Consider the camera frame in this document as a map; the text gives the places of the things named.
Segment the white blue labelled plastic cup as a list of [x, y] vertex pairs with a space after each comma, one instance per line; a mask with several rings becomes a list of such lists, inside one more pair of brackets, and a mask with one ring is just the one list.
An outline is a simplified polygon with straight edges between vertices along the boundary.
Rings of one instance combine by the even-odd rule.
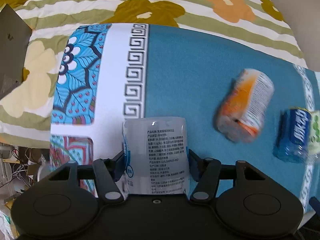
[[130, 194], [188, 194], [189, 159], [184, 118], [123, 123], [125, 175]]

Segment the orange labelled plastic cup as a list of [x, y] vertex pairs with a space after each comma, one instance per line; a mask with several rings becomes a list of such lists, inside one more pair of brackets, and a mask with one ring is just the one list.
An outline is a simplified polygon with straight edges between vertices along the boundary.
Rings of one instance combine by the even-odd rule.
[[217, 129], [232, 142], [252, 142], [264, 126], [274, 84], [263, 72], [244, 69], [221, 104]]

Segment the green white labelled plastic cup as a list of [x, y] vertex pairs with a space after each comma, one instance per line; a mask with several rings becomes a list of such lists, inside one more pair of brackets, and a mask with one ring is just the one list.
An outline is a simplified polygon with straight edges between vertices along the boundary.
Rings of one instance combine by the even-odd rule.
[[308, 153], [318, 155], [320, 149], [319, 110], [311, 113]]

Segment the blue patterned table cloth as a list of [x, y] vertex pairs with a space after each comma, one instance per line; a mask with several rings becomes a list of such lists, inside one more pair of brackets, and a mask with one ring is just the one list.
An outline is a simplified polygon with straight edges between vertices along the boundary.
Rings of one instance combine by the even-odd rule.
[[[234, 144], [214, 128], [215, 113], [244, 69], [274, 84], [262, 132]], [[50, 161], [80, 165], [123, 148], [125, 120], [179, 116], [188, 146], [224, 164], [249, 161], [295, 194], [304, 207], [319, 196], [319, 166], [273, 155], [280, 115], [291, 107], [319, 109], [319, 74], [231, 40], [148, 24], [95, 24], [68, 38], [57, 78]]]

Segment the floral striped bed quilt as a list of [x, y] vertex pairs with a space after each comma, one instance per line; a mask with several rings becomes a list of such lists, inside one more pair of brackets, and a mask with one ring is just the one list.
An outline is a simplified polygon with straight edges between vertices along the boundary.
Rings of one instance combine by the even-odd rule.
[[239, 42], [306, 66], [293, 31], [271, 0], [1, 0], [32, 30], [26, 82], [1, 100], [1, 142], [49, 146], [57, 67], [68, 37], [81, 25], [148, 23]]

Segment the grey open laptop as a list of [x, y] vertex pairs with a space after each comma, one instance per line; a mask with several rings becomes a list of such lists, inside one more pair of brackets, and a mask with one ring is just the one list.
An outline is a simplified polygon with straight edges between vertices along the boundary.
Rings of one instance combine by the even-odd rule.
[[23, 82], [23, 67], [32, 29], [11, 8], [1, 10], [0, 70], [1, 98]]

